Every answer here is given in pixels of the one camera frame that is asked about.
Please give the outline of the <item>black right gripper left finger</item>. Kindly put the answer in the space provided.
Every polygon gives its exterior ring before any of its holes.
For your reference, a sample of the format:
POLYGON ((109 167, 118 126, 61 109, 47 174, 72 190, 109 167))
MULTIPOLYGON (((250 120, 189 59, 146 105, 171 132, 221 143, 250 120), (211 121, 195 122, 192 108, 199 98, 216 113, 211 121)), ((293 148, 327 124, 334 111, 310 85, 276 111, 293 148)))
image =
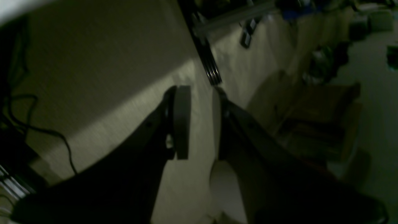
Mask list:
POLYGON ((190 86, 172 86, 116 149, 76 176, 20 199, 19 224, 149 224, 166 163, 188 159, 190 86))

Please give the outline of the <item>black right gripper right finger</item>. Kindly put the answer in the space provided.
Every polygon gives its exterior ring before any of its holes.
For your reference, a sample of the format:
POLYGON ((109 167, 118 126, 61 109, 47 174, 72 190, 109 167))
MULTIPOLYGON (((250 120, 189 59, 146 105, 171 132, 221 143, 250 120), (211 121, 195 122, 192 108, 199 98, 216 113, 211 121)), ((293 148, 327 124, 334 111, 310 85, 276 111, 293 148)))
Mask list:
POLYGON ((217 159, 237 175, 249 224, 386 224, 383 202, 284 149, 252 115, 213 88, 217 159))

